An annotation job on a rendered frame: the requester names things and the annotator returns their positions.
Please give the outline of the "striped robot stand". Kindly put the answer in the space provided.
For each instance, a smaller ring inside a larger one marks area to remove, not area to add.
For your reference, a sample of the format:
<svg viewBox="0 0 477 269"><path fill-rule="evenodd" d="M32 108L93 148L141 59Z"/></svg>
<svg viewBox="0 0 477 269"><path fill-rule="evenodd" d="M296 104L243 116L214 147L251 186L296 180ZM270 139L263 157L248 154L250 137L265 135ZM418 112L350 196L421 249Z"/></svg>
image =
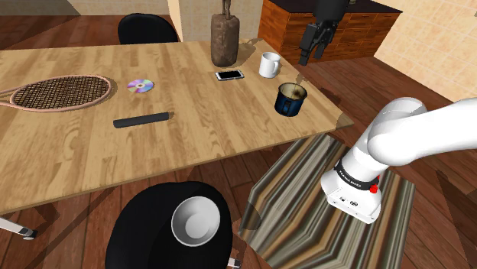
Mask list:
<svg viewBox="0 0 477 269"><path fill-rule="evenodd" d="M239 235L272 269L401 268L415 185L385 171L378 219L359 221L320 186L347 150L325 134L300 139L252 187Z"/></svg>

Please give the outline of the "white mug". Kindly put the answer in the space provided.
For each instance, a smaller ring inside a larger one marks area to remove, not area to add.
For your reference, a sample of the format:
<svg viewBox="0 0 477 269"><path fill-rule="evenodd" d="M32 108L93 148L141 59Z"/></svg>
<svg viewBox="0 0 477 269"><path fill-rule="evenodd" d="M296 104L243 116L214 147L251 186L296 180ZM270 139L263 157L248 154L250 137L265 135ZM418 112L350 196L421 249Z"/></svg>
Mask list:
<svg viewBox="0 0 477 269"><path fill-rule="evenodd" d="M259 74L264 78L274 78L280 64L281 56L277 53L265 52L261 55Z"/></svg>

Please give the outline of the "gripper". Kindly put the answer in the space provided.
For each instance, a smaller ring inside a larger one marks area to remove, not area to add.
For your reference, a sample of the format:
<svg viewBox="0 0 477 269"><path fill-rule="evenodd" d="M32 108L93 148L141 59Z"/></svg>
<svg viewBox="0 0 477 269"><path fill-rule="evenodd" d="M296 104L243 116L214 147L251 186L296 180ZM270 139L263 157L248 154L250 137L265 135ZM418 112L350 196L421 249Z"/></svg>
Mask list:
<svg viewBox="0 0 477 269"><path fill-rule="evenodd" d="M338 25L338 21L322 21L319 24L308 24L300 42L300 59L298 63L306 66L310 53L314 48L316 48L316 51L313 58L321 59L327 45L333 40Z"/></svg>

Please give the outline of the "white bowl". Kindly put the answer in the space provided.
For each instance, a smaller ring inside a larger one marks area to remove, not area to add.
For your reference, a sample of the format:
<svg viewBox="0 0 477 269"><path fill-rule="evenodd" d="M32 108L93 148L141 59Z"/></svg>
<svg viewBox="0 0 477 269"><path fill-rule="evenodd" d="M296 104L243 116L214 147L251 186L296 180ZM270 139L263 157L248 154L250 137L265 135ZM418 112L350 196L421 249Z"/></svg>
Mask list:
<svg viewBox="0 0 477 269"><path fill-rule="evenodd" d="M220 225L219 208L205 196L190 197L174 210L170 225L179 243L199 247L217 233Z"/></svg>

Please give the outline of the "pink tennis racket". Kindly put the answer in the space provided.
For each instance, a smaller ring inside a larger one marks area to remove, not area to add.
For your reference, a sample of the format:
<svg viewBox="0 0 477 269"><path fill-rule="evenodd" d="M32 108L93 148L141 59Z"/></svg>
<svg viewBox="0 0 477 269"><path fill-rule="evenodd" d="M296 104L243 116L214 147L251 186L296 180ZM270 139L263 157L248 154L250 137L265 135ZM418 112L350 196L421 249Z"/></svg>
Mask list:
<svg viewBox="0 0 477 269"><path fill-rule="evenodd" d="M9 92L9 101L0 105L30 112L65 112L101 102L112 92L112 84L97 75L56 76L0 91L0 95Z"/></svg>

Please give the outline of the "shiny compact disc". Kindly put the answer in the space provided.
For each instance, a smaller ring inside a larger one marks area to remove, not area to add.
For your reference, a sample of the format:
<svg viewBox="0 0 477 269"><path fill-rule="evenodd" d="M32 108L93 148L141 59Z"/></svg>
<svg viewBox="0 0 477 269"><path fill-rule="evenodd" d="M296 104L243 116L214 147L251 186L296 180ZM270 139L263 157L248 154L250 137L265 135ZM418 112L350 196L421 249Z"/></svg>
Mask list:
<svg viewBox="0 0 477 269"><path fill-rule="evenodd" d="M154 83L149 79L136 79L128 84L128 90L135 93L147 92L153 87Z"/></svg>

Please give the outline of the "white-edged smartphone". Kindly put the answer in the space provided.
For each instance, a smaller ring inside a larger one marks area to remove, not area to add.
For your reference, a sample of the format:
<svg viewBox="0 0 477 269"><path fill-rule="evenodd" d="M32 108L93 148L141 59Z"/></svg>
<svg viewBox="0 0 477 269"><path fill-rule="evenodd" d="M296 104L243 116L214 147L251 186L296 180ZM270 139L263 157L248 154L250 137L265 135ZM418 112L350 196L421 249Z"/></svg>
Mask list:
<svg viewBox="0 0 477 269"><path fill-rule="evenodd" d="M243 79L245 76L240 70L227 70L215 72L218 81L226 81L232 79Z"/></svg>

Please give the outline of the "wooden chest of drawers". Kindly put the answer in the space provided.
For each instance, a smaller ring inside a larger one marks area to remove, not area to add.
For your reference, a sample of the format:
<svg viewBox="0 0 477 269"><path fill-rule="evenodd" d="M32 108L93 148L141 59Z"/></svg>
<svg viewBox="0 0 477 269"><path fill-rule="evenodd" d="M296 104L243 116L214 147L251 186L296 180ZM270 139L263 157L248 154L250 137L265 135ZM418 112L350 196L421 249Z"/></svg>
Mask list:
<svg viewBox="0 0 477 269"><path fill-rule="evenodd" d="M258 37L269 43L285 60L297 64L299 44L316 0L263 0ZM401 11L373 0L350 5L327 45L320 62L373 56Z"/></svg>

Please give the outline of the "blue enamel mug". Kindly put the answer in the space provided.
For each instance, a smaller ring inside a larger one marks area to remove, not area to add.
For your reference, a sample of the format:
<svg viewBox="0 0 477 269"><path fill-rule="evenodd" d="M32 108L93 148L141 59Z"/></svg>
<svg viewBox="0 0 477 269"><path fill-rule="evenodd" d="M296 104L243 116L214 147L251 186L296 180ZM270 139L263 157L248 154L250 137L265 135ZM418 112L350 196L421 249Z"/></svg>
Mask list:
<svg viewBox="0 0 477 269"><path fill-rule="evenodd" d="M307 97L305 88L296 83L283 83L278 87L274 109L280 115L296 116Z"/></svg>

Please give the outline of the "black remote control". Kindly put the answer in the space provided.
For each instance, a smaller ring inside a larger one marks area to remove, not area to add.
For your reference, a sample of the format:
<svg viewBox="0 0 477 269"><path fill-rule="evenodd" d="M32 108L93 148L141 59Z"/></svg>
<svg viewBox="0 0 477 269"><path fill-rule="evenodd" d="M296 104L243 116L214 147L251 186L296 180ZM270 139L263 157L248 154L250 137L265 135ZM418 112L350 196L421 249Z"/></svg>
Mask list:
<svg viewBox="0 0 477 269"><path fill-rule="evenodd" d="M122 118L113 121L115 128L126 128L135 125L144 125L154 122L162 122L173 118L174 112L161 112L151 115L141 115L132 118Z"/></svg>

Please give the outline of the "black chair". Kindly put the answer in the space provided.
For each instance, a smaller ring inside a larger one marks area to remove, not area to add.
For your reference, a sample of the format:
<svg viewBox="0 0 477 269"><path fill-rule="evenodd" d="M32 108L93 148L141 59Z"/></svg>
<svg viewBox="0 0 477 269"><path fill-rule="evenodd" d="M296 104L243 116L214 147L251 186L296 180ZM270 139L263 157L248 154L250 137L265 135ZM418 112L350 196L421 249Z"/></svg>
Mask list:
<svg viewBox="0 0 477 269"><path fill-rule="evenodd" d="M177 207L203 196L219 210L219 227L204 245L190 247L177 240L171 220ZM232 222L222 194L206 183L161 183L134 196L115 222L105 256L105 269L239 269L230 256Z"/></svg>
<svg viewBox="0 0 477 269"><path fill-rule="evenodd" d="M120 44L178 42L177 32L166 19L153 14L133 13L118 23Z"/></svg>

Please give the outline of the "brown wooden sculpture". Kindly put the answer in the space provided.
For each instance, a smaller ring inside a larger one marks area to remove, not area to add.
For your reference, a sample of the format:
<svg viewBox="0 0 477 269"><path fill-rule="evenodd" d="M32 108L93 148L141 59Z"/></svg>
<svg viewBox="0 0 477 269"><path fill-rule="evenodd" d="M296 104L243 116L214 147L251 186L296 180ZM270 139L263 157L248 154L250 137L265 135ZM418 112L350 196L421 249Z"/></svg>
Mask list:
<svg viewBox="0 0 477 269"><path fill-rule="evenodd" d="M230 12L231 1L222 0L222 13L211 17L211 61L218 67L233 65L238 56L240 20Z"/></svg>

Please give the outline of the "light wooden table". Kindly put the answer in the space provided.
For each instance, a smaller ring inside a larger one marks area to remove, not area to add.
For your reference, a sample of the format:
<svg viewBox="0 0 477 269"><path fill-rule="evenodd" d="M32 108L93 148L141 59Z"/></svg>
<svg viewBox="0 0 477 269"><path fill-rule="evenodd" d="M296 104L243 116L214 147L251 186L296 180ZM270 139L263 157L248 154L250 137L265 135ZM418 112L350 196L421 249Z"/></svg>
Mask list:
<svg viewBox="0 0 477 269"><path fill-rule="evenodd" d="M0 89L62 75L100 75L115 91L70 112L0 107L0 216L193 165L327 133L351 119L287 61L275 78L259 75L264 41L244 41L236 68L220 82L206 41L0 51ZM149 79L154 87L130 92ZM307 97L294 117L274 109L278 87ZM115 128L113 121L161 112L173 118Z"/></svg>

